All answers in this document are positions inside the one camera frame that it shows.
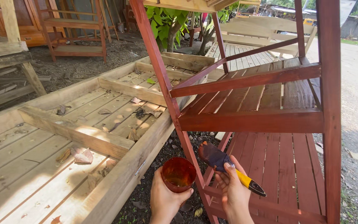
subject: hand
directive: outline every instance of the hand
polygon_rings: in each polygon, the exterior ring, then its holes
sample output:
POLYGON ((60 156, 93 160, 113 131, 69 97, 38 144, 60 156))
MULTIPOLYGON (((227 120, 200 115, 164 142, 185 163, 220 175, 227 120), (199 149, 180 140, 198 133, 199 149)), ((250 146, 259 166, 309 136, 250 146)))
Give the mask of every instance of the hand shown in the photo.
POLYGON ((245 175, 247 174, 233 155, 230 156, 230 160, 234 163, 234 166, 225 163, 224 168, 227 173, 216 171, 215 174, 216 181, 223 192, 223 211, 225 211, 230 224, 253 224, 248 208, 251 191, 240 182, 236 169, 245 175))
POLYGON ((179 211, 181 204, 190 198, 193 188, 182 193, 174 193, 165 186, 162 180, 162 167, 154 172, 152 190, 150 192, 150 207, 152 217, 150 224, 169 224, 179 211))

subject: yellow vehicle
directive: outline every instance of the yellow vehicle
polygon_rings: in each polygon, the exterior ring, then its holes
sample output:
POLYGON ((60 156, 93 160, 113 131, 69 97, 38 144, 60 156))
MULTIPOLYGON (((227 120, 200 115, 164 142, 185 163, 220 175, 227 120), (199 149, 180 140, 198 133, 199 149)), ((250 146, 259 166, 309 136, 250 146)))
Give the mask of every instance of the yellow vehicle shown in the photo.
POLYGON ((316 26, 317 20, 315 19, 304 19, 304 24, 310 25, 310 26, 316 26))

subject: soil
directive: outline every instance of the soil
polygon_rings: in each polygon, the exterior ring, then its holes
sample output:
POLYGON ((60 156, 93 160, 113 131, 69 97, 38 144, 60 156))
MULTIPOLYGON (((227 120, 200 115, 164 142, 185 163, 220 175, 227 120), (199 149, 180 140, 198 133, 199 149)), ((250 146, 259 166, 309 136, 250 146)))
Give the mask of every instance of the soil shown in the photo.
MULTIPOLYGON (((195 132, 195 131, 189 131, 189 135, 193 137, 193 140, 191 140, 191 144, 193 146, 193 149, 195 151, 195 155, 198 161, 198 164, 200 165, 201 173, 204 174, 207 165, 203 161, 200 161, 198 157, 198 147, 203 141, 211 142, 214 145, 219 145, 220 141, 215 139, 214 135, 210 135, 210 132, 195 132)), ((128 200, 120 210, 120 212, 117 214, 116 218, 112 222, 112 224, 142 224, 142 223, 149 223, 150 217, 151 217, 151 211, 150 211, 150 190, 152 186, 152 181, 154 177, 154 171, 156 171, 160 166, 164 164, 167 160, 171 159, 172 157, 185 157, 185 154, 183 153, 183 149, 181 147, 178 147, 174 149, 172 145, 180 146, 180 141, 178 136, 175 134, 174 137, 169 137, 166 144, 162 147, 160 153, 157 155, 155 160, 152 163, 152 166, 149 167, 149 169, 144 174, 144 179, 141 180, 141 184, 137 185, 135 190, 132 192, 131 196, 129 196, 128 200), (132 202, 142 201, 147 204, 147 208, 145 209, 138 209, 133 205, 132 202)), ((206 224, 210 223, 209 219, 207 217, 207 214, 204 210, 204 205, 202 204, 200 195, 197 190, 196 184, 193 184, 192 188, 194 189, 194 193, 192 196, 186 201, 186 204, 189 204, 192 206, 192 208, 187 212, 182 212, 181 215, 183 216, 183 223, 191 223, 191 224, 206 224), (195 217, 194 213, 198 208, 203 208, 202 214, 200 217, 195 217)), ((223 219, 219 218, 219 223, 226 224, 227 222, 223 219)))

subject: paintbrush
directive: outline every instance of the paintbrush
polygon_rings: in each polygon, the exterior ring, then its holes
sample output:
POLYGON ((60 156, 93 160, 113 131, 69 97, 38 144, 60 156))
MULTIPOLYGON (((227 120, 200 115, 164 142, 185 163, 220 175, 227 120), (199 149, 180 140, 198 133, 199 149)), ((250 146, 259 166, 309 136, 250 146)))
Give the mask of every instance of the paintbrush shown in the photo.
MULTIPOLYGON (((208 166, 212 167, 215 171, 221 171, 226 173, 226 170, 224 169, 223 165, 225 163, 233 165, 232 161, 226 153, 222 152, 217 147, 215 147, 215 145, 207 143, 206 141, 204 141, 198 148, 198 155, 204 162, 206 162, 206 164, 208 164, 208 166)), ((259 186, 259 184, 257 184, 255 181, 253 181, 251 178, 244 175, 237 169, 236 172, 238 178, 240 179, 240 182, 244 186, 246 186, 255 194, 266 197, 265 191, 261 188, 261 186, 259 186)))

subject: wooden shelf unit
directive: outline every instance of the wooden shelf unit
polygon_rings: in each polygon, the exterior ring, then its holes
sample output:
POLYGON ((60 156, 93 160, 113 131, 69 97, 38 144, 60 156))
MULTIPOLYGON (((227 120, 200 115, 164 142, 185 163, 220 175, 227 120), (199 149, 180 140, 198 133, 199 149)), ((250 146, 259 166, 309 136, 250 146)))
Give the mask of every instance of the wooden shelf unit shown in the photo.
POLYGON ((94 38, 62 38, 57 37, 55 39, 50 39, 47 33, 44 32, 46 37, 49 51, 52 56, 52 60, 56 62, 56 56, 86 56, 86 57, 103 57, 104 62, 106 63, 106 40, 105 34, 103 31, 103 16, 102 16, 102 2, 100 0, 95 0, 96 13, 89 12, 72 12, 64 10, 53 10, 50 4, 47 4, 46 10, 40 10, 38 0, 34 0, 35 7, 40 18, 42 18, 43 13, 48 13, 49 18, 41 20, 42 29, 45 31, 47 27, 52 27, 54 32, 56 32, 56 27, 64 28, 81 28, 81 29, 93 29, 100 31, 100 39, 95 36, 94 38), (86 14, 97 17, 97 21, 83 20, 83 19, 68 19, 68 18, 54 18, 54 12, 62 13, 73 13, 73 14, 86 14), (61 41, 70 41, 70 45, 64 45, 61 41), (82 45, 73 45, 74 40, 84 40, 84 41, 100 41, 101 46, 82 46, 82 45))

